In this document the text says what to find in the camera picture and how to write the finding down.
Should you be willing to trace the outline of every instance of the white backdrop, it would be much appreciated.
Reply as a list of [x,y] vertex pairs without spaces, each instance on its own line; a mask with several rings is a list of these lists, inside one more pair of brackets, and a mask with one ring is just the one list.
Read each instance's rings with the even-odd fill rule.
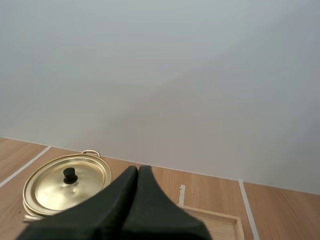
[[0,135],[320,193],[319,12],[1,1]]

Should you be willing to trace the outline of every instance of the lid knob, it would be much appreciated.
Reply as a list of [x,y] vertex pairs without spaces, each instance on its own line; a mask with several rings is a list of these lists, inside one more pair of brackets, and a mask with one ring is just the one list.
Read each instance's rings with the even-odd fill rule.
[[76,171],[73,167],[68,167],[63,170],[63,175],[63,182],[65,184],[74,184],[78,180],[78,176],[76,175]]

